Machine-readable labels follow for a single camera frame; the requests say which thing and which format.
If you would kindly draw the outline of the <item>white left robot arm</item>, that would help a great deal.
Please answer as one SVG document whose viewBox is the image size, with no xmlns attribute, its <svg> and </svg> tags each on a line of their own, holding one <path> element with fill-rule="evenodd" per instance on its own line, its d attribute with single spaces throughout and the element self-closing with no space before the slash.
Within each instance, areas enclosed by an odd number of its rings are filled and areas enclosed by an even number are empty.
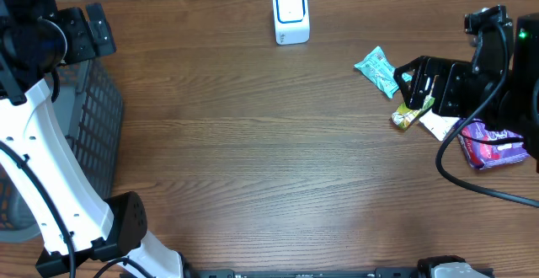
<svg viewBox="0 0 539 278">
<path fill-rule="evenodd" d="M 1 165 L 39 225 L 44 241 L 36 269 L 75 276 L 99 260 L 135 277 L 185 277 L 181 254 L 147 228 L 141 197 L 101 198 L 61 132 L 53 104 L 59 66 L 115 52 L 98 3 L 59 9 L 56 0 L 1 0 Z"/>
</svg>

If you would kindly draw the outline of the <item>yellow green Pokka drink pouch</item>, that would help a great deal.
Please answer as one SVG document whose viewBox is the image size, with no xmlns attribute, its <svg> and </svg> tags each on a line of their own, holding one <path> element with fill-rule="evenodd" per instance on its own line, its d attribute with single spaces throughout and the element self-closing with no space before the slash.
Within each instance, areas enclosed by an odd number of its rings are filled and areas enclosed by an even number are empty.
<svg viewBox="0 0 539 278">
<path fill-rule="evenodd" d="M 411 110 L 405 103 L 401 103 L 391 115 L 392 123 L 400 130 L 406 131 L 419 117 L 432 108 L 434 102 L 433 97 L 427 96 L 419 110 Z"/>
</svg>

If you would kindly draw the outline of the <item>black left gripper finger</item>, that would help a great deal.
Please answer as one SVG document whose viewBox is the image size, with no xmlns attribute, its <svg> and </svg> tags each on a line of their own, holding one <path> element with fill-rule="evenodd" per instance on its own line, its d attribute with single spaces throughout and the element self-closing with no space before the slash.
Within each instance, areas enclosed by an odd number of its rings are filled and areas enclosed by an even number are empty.
<svg viewBox="0 0 539 278">
<path fill-rule="evenodd" d="M 116 52 L 114 38 L 107 27 L 95 29 L 95 43 L 98 56 L 109 56 Z"/>
<path fill-rule="evenodd" d="M 101 3 L 87 4 L 86 11 L 89 18 L 88 25 L 90 29 L 97 29 L 100 27 L 109 28 L 109 23 L 105 17 L 104 9 Z"/>
</svg>

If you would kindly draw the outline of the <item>white tube with gold cap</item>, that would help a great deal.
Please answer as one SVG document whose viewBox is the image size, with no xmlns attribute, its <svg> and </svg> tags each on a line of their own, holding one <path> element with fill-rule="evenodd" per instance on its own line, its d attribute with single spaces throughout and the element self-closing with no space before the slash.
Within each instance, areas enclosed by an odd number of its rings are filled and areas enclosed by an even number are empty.
<svg viewBox="0 0 539 278">
<path fill-rule="evenodd" d="M 438 140 L 443 142 L 453 126 L 459 121 L 456 117 L 445 117 L 429 110 L 419 118 L 419 122 Z"/>
</svg>

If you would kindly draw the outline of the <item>teal wet wipes pack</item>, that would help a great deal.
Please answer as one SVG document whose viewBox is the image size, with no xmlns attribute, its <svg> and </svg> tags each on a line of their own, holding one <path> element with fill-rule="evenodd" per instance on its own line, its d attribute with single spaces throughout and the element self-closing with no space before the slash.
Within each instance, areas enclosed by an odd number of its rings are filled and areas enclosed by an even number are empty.
<svg viewBox="0 0 539 278">
<path fill-rule="evenodd" d="M 377 46 L 362 61 L 354 64 L 354 68 L 374 83 L 389 99 L 399 90 L 394 79 L 396 68 L 389 63 L 380 46 Z"/>
</svg>

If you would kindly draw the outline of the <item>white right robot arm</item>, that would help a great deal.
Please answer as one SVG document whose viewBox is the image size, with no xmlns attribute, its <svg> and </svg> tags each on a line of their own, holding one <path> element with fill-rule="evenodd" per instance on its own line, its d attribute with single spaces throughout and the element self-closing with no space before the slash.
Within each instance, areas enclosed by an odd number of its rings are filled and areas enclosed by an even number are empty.
<svg viewBox="0 0 539 278">
<path fill-rule="evenodd" d="M 427 97 L 434 113 L 474 115 L 491 130 L 512 131 L 538 156 L 538 16 L 512 20 L 504 6 L 464 17 L 475 38 L 471 61 L 420 56 L 394 74 L 405 104 L 420 109 Z"/>
</svg>

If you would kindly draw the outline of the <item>purple pad package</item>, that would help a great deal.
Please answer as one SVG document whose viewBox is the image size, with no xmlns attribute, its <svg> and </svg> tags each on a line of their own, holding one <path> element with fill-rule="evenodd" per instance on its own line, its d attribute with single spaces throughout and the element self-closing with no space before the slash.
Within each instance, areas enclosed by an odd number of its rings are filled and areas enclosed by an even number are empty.
<svg viewBox="0 0 539 278">
<path fill-rule="evenodd" d="M 475 169 L 519 163 L 530 157 L 522 142 L 493 144 L 504 139 L 521 139 L 520 135 L 511 131 L 487 131 L 480 120 L 465 126 L 457 138 L 468 164 Z"/>
</svg>

